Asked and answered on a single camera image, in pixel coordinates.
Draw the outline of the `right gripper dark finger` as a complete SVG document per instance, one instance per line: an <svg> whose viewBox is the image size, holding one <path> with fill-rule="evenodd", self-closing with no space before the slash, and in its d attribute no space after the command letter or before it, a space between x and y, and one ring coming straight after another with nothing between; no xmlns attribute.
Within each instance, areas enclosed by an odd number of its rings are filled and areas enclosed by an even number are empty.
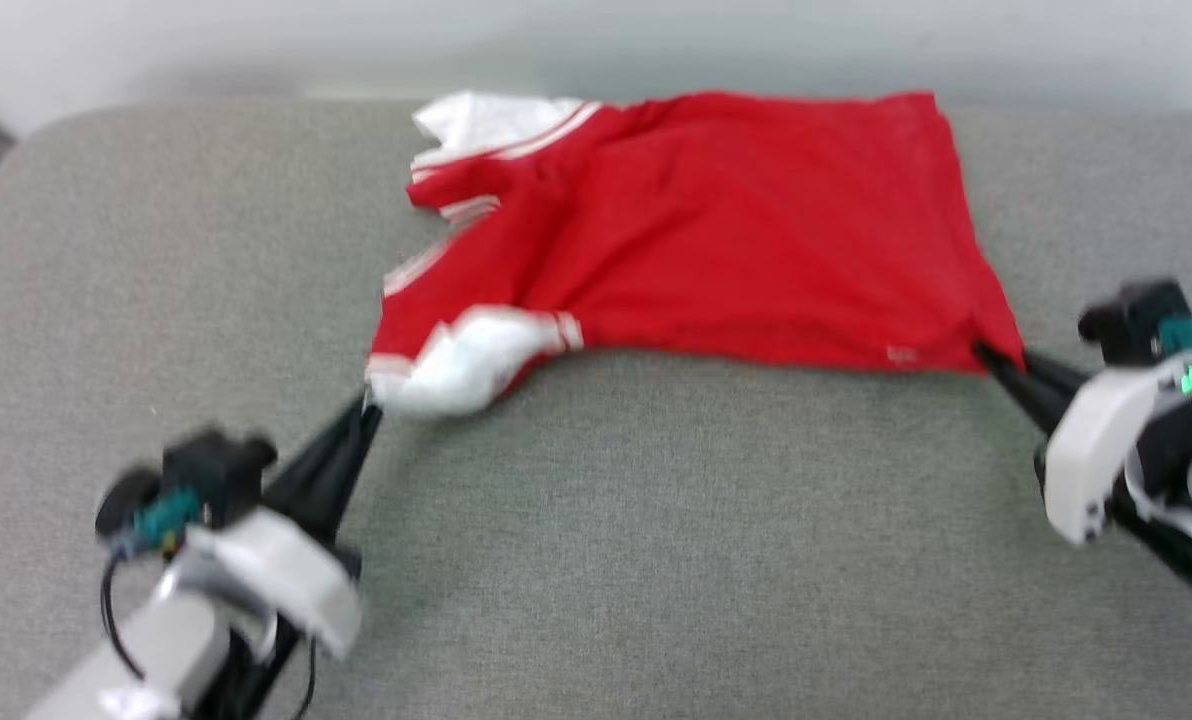
<svg viewBox="0 0 1192 720"><path fill-rule="evenodd" d="M976 342L974 354L1032 424L1045 437L1053 436L1070 406L1070 365L1028 346L1022 347L1020 356L1008 356Z"/></svg>
<svg viewBox="0 0 1192 720"><path fill-rule="evenodd" d="M1028 404L1070 404L1076 393L1093 378L1088 370L1079 368L1050 356L1043 350L1025 347L1022 350L1022 401Z"/></svg>

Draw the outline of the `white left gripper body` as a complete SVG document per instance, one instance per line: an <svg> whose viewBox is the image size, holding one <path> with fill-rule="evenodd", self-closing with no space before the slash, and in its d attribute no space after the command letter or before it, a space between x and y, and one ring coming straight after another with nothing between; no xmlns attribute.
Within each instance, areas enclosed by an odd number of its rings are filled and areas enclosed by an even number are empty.
<svg viewBox="0 0 1192 720"><path fill-rule="evenodd" d="M281 620L344 660L364 619L344 566L293 520L266 507L221 530L190 527L168 565L168 591L200 592L261 621L262 633L249 646L263 662L275 654Z"/></svg>

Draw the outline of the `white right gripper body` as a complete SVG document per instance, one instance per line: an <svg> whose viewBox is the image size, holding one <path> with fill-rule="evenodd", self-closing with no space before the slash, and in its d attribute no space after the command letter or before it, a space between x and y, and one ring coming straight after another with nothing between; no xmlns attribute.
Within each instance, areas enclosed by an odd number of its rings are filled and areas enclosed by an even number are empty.
<svg viewBox="0 0 1192 720"><path fill-rule="evenodd" d="M1192 511L1168 509L1167 488L1192 459L1192 356L1095 374L1073 397L1045 449L1047 519L1070 544L1089 544L1125 484L1131 519L1192 541Z"/></svg>

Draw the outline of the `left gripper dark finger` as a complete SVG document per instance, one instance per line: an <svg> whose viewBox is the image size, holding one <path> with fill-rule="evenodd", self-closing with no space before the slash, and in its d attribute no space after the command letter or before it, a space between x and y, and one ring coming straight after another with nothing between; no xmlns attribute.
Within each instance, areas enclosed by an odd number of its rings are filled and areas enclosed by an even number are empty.
<svg viewBox="0 0 1192 720"><path fill-rule="evenodd" d="M359 393L263 488L263 505L290 519L340 519L373 443L373 401Z"/></svg>
<svg viewBox="0 0 1192 720"><path fill-rule="evenodd" d="M335 430L325 460L305 483L300 525L319 541L335 542L381 418L381 406L375 404L346 412L343 429Z"/></svg>

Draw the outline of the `red and white garment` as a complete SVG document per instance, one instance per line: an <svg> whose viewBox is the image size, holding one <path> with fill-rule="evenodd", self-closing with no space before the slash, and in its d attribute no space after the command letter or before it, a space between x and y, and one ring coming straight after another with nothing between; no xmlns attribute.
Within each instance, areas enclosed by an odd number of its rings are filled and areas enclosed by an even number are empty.
<svg viewBox="0 0 1192 720"><path fill-rule="evenodd" d="M855 372L1022 359L929 92L627 105L462 91L408 197L453 232L385 275L366 364L396 415L464 416L582 350Z"/></svg>

